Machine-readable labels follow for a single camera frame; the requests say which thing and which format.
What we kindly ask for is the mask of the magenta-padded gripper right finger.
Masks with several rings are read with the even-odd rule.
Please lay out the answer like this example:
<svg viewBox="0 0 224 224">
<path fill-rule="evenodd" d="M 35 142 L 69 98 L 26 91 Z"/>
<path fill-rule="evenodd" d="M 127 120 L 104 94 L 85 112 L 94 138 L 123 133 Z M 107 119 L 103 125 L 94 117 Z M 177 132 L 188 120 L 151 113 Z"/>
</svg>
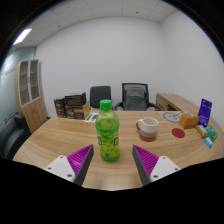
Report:
<svg viewBox="0 0 224 224">
<path fill-rule="evenodd" d="M 132 155 L 143 186 L 180 170 L 167 156 L 158 157 L 137 145 L 133 146 Z"/>
</svg>

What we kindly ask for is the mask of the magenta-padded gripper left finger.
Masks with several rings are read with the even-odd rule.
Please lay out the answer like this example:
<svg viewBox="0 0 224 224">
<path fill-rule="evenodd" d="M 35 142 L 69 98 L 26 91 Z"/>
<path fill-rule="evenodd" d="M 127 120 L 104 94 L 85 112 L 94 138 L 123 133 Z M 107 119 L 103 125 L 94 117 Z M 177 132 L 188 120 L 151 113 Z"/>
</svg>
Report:
<svg viewBox="0 0 224 224">
<path fill-rule="evenodd" d="M 69 156 L 59 155 L 45 171 L 82 186 L 93 155 L 94 148 L 89 145 Z"/>
</svg>

